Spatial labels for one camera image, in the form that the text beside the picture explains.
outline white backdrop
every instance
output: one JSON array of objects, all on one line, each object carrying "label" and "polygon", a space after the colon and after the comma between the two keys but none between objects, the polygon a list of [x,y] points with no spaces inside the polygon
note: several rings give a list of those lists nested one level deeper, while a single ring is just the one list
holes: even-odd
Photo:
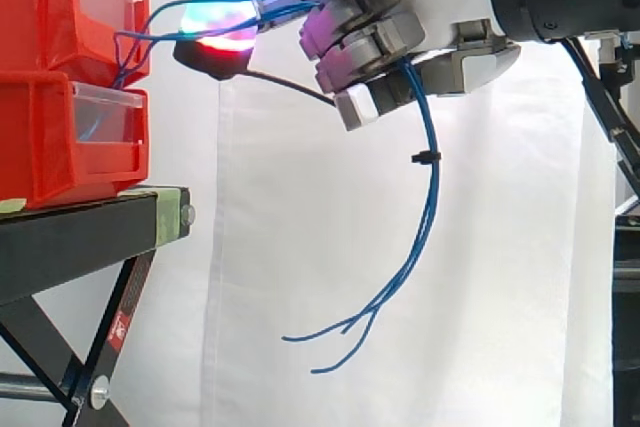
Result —
[{"label": "white backdrop", "polygon": [[[255,66],[308,82],[291,31]],[[206,426],[607,426],[611,148],[559,48],[432,101],[440,213],[360,354],[288,345],[341,320],[405,259],[428,181],[415,108],[346,134],[335,112],[253,80],[223,86],[205,351]]]},{"label": "white backdrop", "polygon": [[[529,47],[500,82],[433,102],[443,190],[426,255],[362,352],[320,378],[309,369],[354,338],[279,337],[356,312],[400,266],[428,181],[409,163],[417,111],[347,135],[269,84],[219,99],[170,47],[153,67],[151,180],[190,186],[198,221],[159,253],[114,378],[132,426],[610,425],[612,154],[562,52]],[[313,86],[295,27],[262,38],[254,67]],[[41,297],[80,354],[115,275]],[[0,402],[0,425],[56,425],[21,407]]]}]

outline cable tie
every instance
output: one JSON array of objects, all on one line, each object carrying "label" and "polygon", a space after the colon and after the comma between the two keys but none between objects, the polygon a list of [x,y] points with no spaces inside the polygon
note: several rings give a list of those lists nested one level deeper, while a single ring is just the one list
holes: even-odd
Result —
[{"label": "cable tie", "polygon": [[431,150],[425,150],[419,154],[414,155],[411,161],[414,164],[420,165],[433,165],[442,160],[442,154],[440,152],[433,152]]}]

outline black metal bar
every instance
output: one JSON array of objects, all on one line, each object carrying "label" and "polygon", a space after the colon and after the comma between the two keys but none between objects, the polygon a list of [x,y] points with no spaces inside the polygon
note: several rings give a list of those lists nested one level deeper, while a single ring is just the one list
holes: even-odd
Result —
[{"label": "black metal bar", "polygon": [[73,387],[73,398],[81,408],[77,413],[69,412],[63,427],[127,425],[112,404],[108,403],[105,408],[94,410],[86,399],[90,398],[96,379],[102,376],[111,379],[113,376],[154,256],[155,251],[147,252],[127,260],[122,267],[82,374]]},{"label": "black metal bar", "polygon": [[82,363],[32,297],[0,307],[0,336],[55,399],[72,409],[69,382]]},{"label": "black metal bar", "polygon": [[5,373],[0,373],[0,398],[33,402],[58,402],[37,377]]},{"label": "black metal bar", "polygon": [[156,196],[0,219],[0,305],[152,250]]}]

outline metal frame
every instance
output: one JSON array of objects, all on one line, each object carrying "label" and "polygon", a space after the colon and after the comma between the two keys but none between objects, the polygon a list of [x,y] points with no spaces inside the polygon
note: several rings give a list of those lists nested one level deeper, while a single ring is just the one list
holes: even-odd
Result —
[{"label": "metal frame", "polygon": [[[166,202],[168,190],[176,202]],[[109,400],[109,383],[167,215],[180,226],[176,238],[163,238],[186,237],[193,221],[188,190],[141,189],[105,202],[0,216],[0,337],[34,374],[0,374],[0,398],[58,403],[67,412],[63,427],[129,425]],[[123,259],[82,362],[33,295]]]}]

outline warning sticker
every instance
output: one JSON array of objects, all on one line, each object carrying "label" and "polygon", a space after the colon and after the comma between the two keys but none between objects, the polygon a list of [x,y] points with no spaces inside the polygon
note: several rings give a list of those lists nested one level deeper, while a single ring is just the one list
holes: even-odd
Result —
[{"label": "warning sticker", "polygon": [[127,338],[130,324],[131,317],[124,315],[122,311],[118,311],[115,319],[113,319],[113,324],[111,324],[111,329],[109,329],[109,337],[107,337],[111,347],[118,353],[122,350],[124,340]]}]

